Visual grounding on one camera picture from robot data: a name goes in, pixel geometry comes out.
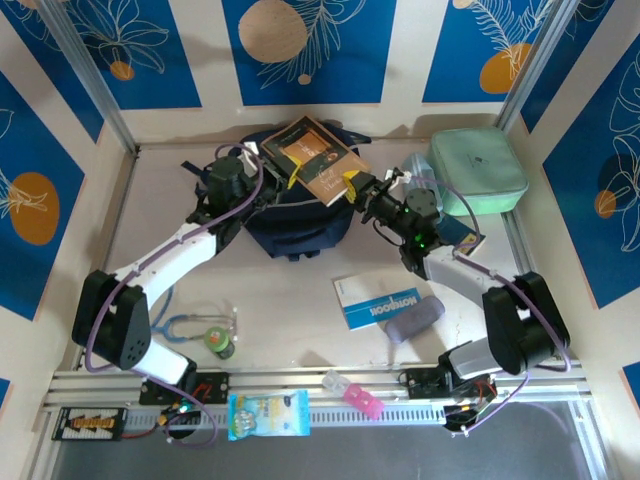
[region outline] pink plastic object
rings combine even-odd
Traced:
[[[380,418],[380,415],[384,410],[384,403],[369,392],[364,391],[355,383],[352,383],[347,387],[347,391],[343,398],[345,402],[360,410],[371,420],[377,420]]]

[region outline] white tabletop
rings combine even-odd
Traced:
[[[378,141],[360,149],[373,173],[400,165],[424,142]],[[108,270],[125,266],[179,228],[195,208],[196,177],[180,167],[189,160],[202,167],[213,160],[215,147],[176,147],[143,150],[111,250]],[[485,243],[474,259],[516,272],[500,215],[479,218]],[[423,295],[433,292],[446,314],[433,328],[399,347],[392,347],[380,326],[349,331],[333,279],[385,267],[402,268],[397,248],[386,243],[356,214],[346,237],[313,259],[292,263],[272,259],[242,231],[219,256],[200,265],[175,286],[169,315],[230,313],[238,309],[235,355],[226,361],[199,341],[171,345],[199,367],[290,368],[310,366],[371,366],[394,363],[435,363],[444,351],[486,335],[484,316],[469,300],[452,290],[412,276]],[[152,309],[152,318],[164,301]],[[178,334],[202,333],[207,325],[176,327]],[[165,343],[161,335],[154,338]]]

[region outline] plastic packet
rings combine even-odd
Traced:
[[[229,440],[258,437],[306,437],[311,435],[309,393],[229,397]]]

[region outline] book cover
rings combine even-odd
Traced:
[[[440,238],[449,245],[460,245],[461,243],[472,243],[476,239],[476,232],[473,228],[466,226],[460,220],[451,215],[443,214],[442,221],[436,225],[436,229],[440,234]],[[482,243],[486,236],[480,234],[480,241],[474,247],[464,247],[460,249],[461,253],[471,256]]]
[[[304,116],[262,142],[274,164],[329,206],[347,191],[343,174],[370,165],[318,122]]]
[[[420,301],[413,274],[392,268],[333,282],[349,330],[389,320]]]

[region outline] brown book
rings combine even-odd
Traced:
[[[261,147],[283,175],[295,177],[327,206],[346,193],[344,173],[371,171],[367,162],[308,116],[267,138]]]

